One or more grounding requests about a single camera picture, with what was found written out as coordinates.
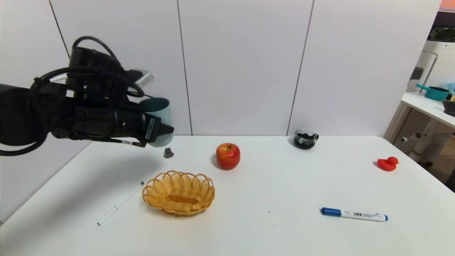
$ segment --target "white pen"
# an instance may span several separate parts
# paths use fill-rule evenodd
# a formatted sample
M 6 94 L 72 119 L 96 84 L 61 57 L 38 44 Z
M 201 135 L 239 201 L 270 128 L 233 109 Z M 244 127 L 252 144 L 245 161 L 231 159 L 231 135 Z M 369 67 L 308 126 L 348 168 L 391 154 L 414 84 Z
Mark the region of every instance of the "white pen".
M 144 185 L 144 182 L 141 182 L 141 183 L 134 189 L 134 191 L 131 192 L 131 194 L 125 196 L 125 197 L 122 199 L 122 201 L 120 201 L 120 203 L 118 203 L 116 206 L 114 206 L 114 208 L 112 208 L 108 213 L 106 213 L 106 214 L 104 215 L 104 217 L 102 217 L 101 220 L 97 223 L 98 226 L 101 226 L 101 224 L 103 224 L 107 219 L 109 219 L 109 217 L 111 217 L 112 214 L 114 214 L 114 212 L 116 212 L 124 203 L 126 203 L 126 201 L 128 201 L 128 199 L 129 199 L 130 197 L 132 197 L 132 196 L 136 193 L 136 191 L 142 187 L 142 185 Z
M 343 218 L 350 218 L 350 219 L 358 219 L 358 220 L 372 220 L 372 221 L 388 221 L 389 218 L 385 214 L 379 214 L 379 213 L 360 213 L 360 212 L 350 212 L 350 211 L 345 211 L 345 210 L 338 210 L 338 209 L 332 209 L 332 208 L 326 208 L 323 207 L 322 209 L 322 214 L 324 215 L 329 215 L 329 216 L 335 216 L 335 217 L 343 217 Z

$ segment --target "pot handle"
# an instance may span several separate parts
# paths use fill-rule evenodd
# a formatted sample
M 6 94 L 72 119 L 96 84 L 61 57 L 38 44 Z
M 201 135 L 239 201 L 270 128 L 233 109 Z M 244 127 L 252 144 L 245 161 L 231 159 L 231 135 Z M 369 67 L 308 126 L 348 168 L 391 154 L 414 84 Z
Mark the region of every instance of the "pot handle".
M 423 86 L 423 85 L 421 85 L 421 84 L 419 84 L 419 83 L 416 84 L 415 86 L 417 86 L 418 88 L 422 88 L 422 89 L 424 89 L 424 90 L 428 90 L 428 89 L 429 89 L 428 87 Z

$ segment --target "metal nut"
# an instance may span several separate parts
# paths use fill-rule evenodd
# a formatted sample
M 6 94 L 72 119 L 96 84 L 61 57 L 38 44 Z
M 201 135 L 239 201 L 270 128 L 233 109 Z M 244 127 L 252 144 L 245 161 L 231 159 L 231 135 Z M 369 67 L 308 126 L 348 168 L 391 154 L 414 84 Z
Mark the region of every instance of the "metal nut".
M 171 148 L 164 149 L 165 158 L 171 158 L 172 156 L 174 156 L 174 153 L 171 151 Z

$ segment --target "marker cap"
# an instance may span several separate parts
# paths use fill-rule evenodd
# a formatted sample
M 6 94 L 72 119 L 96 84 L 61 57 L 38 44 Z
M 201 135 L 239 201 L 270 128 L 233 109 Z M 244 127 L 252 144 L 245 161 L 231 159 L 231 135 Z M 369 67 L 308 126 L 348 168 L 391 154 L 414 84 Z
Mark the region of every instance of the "marker cap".
M 324 215 L 341 217 L 341 211 L 338 209 L 323 207 L 321 210 L 322 210 L 322 214 L 324 214 Z

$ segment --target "light blue cup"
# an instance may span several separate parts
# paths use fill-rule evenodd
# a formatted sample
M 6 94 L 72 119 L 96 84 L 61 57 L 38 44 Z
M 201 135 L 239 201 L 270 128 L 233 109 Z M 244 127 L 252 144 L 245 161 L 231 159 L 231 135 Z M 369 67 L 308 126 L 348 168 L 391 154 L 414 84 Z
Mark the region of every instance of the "light blue cup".
M 139 102 L 139 107 L 147 114 L 161 118 L 161 123 L 172 126 L 171 104 L 165 98 L 150 98 Z M 157 137 L 155 142 L 149 143 L 153 147 L 168 145 L 174 134 L 165 134 Z

